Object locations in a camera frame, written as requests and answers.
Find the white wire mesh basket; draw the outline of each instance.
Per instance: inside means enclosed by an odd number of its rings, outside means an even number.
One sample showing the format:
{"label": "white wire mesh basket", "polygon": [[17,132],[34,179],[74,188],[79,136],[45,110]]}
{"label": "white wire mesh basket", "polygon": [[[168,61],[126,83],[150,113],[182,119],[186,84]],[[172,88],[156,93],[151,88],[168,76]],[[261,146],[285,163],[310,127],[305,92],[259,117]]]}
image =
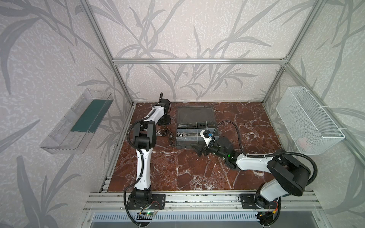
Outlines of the white wire mesh basket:
{"label": "white wire mesh basket", "polygon": [[321,154],[345,138],[305,87],[288,87],[276,110],[302,154]]}

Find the brown marble surface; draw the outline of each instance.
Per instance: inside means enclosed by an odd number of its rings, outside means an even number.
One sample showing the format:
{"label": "brown marble surface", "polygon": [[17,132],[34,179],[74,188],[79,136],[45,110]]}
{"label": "brown marble surface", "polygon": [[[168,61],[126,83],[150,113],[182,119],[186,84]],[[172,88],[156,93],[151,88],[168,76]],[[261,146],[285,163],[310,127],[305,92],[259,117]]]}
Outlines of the brown marble surface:
{"label": "brown marble surface", "polygon": [[[261,102],[199,102],[172,103],[171,124],[168,128],[176,134],[177,108],[182,106],[213,106],[217,123],[234,121],[240,130],[242,145],[247,153],[275,152],[280,143]],[[151,110],[150,103],[138,103],[132,121],[145,117]],[[219,127],[221,136],[231,140],[239,152],[234,126],[224,123]],[[136,178],[136,151],[124,141],[109,189],[121,192]],[[273,179],[269,173],[259,171],[234,171],[225,166],[214,154],[198,155],[189,149],[172,148],[166,137],[158,136],[151,157],[151,184],[153,191],[174,190],[250,190]]]}

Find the workstation enclosure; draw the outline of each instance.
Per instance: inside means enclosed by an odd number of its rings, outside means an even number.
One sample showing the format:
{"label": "workstation enclosure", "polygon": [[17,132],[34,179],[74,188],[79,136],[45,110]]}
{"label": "workstation enclosure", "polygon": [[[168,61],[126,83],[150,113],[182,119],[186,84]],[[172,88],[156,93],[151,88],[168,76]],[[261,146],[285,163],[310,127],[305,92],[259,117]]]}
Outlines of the workstation enclosure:
{"label": "workstation enclosure", "polygon": [[[90,227],[100,204],[90,197],[110,194],[136,103],[160,92],[171,102],[262,102],[283,149],[298,152],[278,112],[289,87],[303,87],[344,136],[311,156],[309,217],[362,227],[364,3],[1,1],[0,227]],[[111,101],[86,149],[40,148],[86,89]]]}

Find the green mat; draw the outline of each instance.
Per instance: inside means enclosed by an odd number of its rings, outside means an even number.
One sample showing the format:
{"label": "green mat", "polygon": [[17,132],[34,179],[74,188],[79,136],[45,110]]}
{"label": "green mat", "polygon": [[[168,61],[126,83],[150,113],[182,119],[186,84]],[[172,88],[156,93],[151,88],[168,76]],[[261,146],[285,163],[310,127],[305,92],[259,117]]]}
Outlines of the green mat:
{"label": "green mat", "polygon": [[112,103],[113,100],[93,100],[72,127],[71,131],[95,133]]}

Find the wallpaper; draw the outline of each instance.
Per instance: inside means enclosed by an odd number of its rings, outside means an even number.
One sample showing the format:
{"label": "wallpaper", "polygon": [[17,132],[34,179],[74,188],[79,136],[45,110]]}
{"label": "wallpaper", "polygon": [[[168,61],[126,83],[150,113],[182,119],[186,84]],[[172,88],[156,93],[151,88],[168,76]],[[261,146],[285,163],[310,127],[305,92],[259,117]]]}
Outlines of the wallpaper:
{"label": "wallpaper", "polygon": [[[157,101],[262,101],[279,65],[124,65],[131,96]],[[147,75],[141,80],[140,75]]]}
{"label": "wallpaper", "polygon": [[[315,1],[89,2],[114,58],[282,58]],[[274,69],[278,66],[119,66],[136,101],[155,101],[160,90],[172,101],[257,101]]]}
{"label": "wallpaper", "polygon": [[[75,227],[130,106],[78,1],[0,1],[0,227]],[[82,92],[114,101],[82,155],[39,147]]]}
{"label": "wallpaper", "polygon": [[[356,139],[365,145],[365,1],[327,1],[291,60]],[[343,143],[316,158],[314,183],[333,227],[363,227],[364,166]]]}
{"label": "wallpaper", "polygon": [[291,60],[294,68],[313,85],[315,92],[363,146],[364,3],[362,0],[326,3]]}
{"label": "wallpaper", "polygon": [[[276,111],[276,106],[289,86],[299,86],[291,75],[284,73],[265,109],[286,151],[298,152],[288,130]],[[311,158],[318,166],[315,181],[306,187],[313,190],[333,228],[360,228],[365,223],[365,170],[343,142]]]}

